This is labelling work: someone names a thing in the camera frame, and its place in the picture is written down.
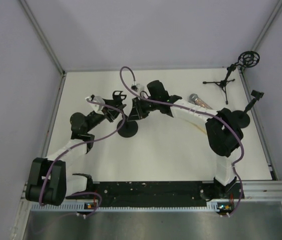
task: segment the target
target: metal floor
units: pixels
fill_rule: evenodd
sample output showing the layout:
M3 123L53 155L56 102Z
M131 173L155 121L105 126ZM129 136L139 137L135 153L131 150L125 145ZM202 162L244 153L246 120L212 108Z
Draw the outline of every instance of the metal floor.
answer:
M63 212L32 212L24 240L282 240L279 202L242 202L231 218L213 212L99 212L70 215L41 234Z

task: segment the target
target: white table surface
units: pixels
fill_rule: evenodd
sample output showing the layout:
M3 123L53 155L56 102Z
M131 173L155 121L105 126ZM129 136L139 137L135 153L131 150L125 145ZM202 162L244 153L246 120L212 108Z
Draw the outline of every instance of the white table surface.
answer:
M160 80L170 95L188 99L196 93L213 109L227 107L243 110L247 104L246 95L238 71L229 79L227 86L229 105L225 96L215 84L203 85L202 81L219 81L225 78L226 69L178 69L137 70L138 83L147 85ZM128 86L132 85L129 72L123 76ZM70 117L75 112L87 115L92 108L85 97L92 94L111 99L112 92L123 90L127 94L124 111L128 115L132 107L132 95L121 84L118 71L69 72L59 105L49 154L67 143L71 137ZM243 180L270 180L271 175L256 131L255 123L244 128L242 143L245 156L237 164L237 171ZM104 120L90 131L95 138L112 132L117 123ZM139 130L132 138L118 134L94 143L92 150L77 160L73 167L77 173L91 174L94 181L208 181L216 171L215 153L208 145L207 136L196 127L180 119L151 112L149 117L138 121Z

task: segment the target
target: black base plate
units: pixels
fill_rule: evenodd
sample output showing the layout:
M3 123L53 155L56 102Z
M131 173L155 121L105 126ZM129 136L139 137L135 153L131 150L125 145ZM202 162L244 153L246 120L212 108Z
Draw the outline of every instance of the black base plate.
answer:
M122 121L123 120L120 120L116 128L118 128L121 125ZM118 130L118 133L120 136L124 138L131 138L137 133L138 129L139 127L136 121L128 121L125 122L122 128Z
M239 125L239 127L241 129L246 128L247 126L249 126L250 124L250 117L248 114L242 114L243 111L241 110L236 110L234 111L232 114L235 117L235 119L237 120L237 124Z
M87 191L102 196L102 207L205 207L206 200L202 199L200 191L212 188L212 181L101 181L95 182ZM229 191L234 199L238 199L239 189L240 184L236 183ZM66 197L91 198L90 195Z

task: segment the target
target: cable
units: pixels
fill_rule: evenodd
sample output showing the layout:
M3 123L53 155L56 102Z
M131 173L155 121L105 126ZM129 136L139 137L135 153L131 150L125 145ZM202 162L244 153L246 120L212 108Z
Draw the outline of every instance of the cable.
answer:
M133 91L126 85L126 83L124 82L123 76L122 76L123 69L127 69L127 70L130 71L130 73L132 74L134 83L136 82L136 80L135 80L135 75L134 75L132 69L130 69L128 66L123 66L123 67L121 67L121 69L120 69L120 79L121 79L121 82L122 82L123 86L127 89L127 91L129 91L132 95L138 97L139 99L142 99L142 100L145 100L145 101L148 101L148 102L151 102L151 103L162 104L162 105L166 105L166 106L170 106L170 107L178 107L178 108L181 108L181 109L185 109L185 110L194 112L193 109L190 109L190 108L185 107L185 106L182 106L182 105L177 105L177 104L173 104L173 103L169 103L169 102L163 102L163 101L157 101L157 100L147 99L147 98L144 98L144 97L142 97L142 96L137 95L137 94L136 94L135 92L133 92ZM237 134L235 133L235 131L234 131L223 119L221 119L220 117L215 116L215 115L210 114L210 113L207 113L207 112L202 112L202 111L196 111L196 113L201 114L201 115L206 115L206 116L215 118L215 119L217 119L218 121L220 121L220 122L232 133L232 135L235 137L235 139L237 140L237 142L239 143L240 148L241 148L241 156L240 156L237 160L235 160L235 161L232 163L233 172L234 172L234 174L238 177L239 182L240 182L241 192L240 192L240 196L239 196L239 199L238 199L238 202L237 202L235 208L234 208L233 211L228 215L228 216L230 217L230 216L232 216L232 215L236 212L236 209L237 209L238 206L240 205L241 199L242 199L242 197L243 197L243 184L242 184L242 180L241 180L240 176L237 174L236 169L235 169L235 164L238 163L239 161L241 161L241 160L243 159L243 156L244 156L243 144L242 144L240 138L239 138L239 137L237 136Z
M125 120L126 120L125 114L123 113L123 111L120 110L120 109L118 109L118 108L116 108L116 107L113 107L113 106L110 106L110 105L107 105L107 104L103 104L103 103L99 103L99 102L89 101L88 99L86 99L86 101L87 101L88 103L90 103L90 104L96 104L96 105L100 105L100 106L103 106L103 107L106 107L106 108L109 108L109 109L113 109L113 110L118 111L118 112L122 115L123 120L122 120L120 126L119 126L118 128L116 128L115 131L113 131L112 133L110 133L110 134L108 134L108 135L106 135L106 136L104 136L104 137L101 137L101 138L99 138L99 139L80 142L80 143L78 143L78 144L75 144L75 145L71 146L69 149L74 149L74 148L76 148L76 147L78 147L78 146L80 146L80 145L83 145L83 144L95 143L95 142L99 142L99 141L102 141L102 140L104 140L104 139L109 138L110 136L112 136L113 134L115 134L119 129L121 129L121 127L124 125L124 122L125 122ZM44 205L44 204L43 204L43 195L44 195L44 191L45 191L45 188L46 188L46 184L47 184L47 181L48 181L48 179L49 179L49 176L51 175L52 168L53 168L54 164L55 164L58 160L60 160L61 157L64 156L65 154L67 154L68 152L69 152L69 150L67 149L67 150L65 150L64 152L62 152L60 155L58 155L57 158L55 158L55 160L52 162L52 164L51 164L49 170L47 171L46 177L45 177L44 182L43 182L43 185L42 185L42 190L41 190L41 192L40 192L40 197L39 197L40 206L43 206L43 205Z
M95 213L95 211L101 206L101 204L102 204L102 196L99 195L96 192L87 191L87 192L74 193L74 194L71 195L71 197L73 197L73 196L81 196L81 195L95 195L95 196L97 196L100 199L98 204L97 204L97 206L93 209L93 211L91 211L87 215L85 215L84 219L86 219L86 218L89 218L91 215L93 215ZM63 214L63 215L57 217L56 219L54 219L53 221L50 221L47 225L45 225L45 227L43 227L42 229L40 229L38 231L34 230L34 223L33 223L32 218L31 218L29 220L30 221L30 226L31 226L31 231L35 235L41 234L42 232L44 232L46 229L48 229L51 225L53 225L54 223L56 223L60 219L62 219L64 217L67 217L67 216L73 216L73 215L77 215L77 213L70 212L70 213Z
M150 97L149 94L147 94L146 91L141 91L140 93L145 93L145 95L146 95L148 98Z

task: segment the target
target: tripod stand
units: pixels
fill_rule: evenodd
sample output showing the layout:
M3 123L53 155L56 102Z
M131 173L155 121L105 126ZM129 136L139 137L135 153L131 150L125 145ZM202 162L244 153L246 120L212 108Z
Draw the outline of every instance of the tripod stand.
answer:
M231 73L235 71L237 67L241 71L243 68L251 68L258 64L260 61L260 55L254 51L245 51L241 53L238 57L237 62L231 64L231 66L227 67L227 74L224 80L222 81L204 81L203 84L216 84L222 91L225 93L225 104L228 104L227 100L227 92L226 92L226 85L230 82L235 81L235 79L228 80Z

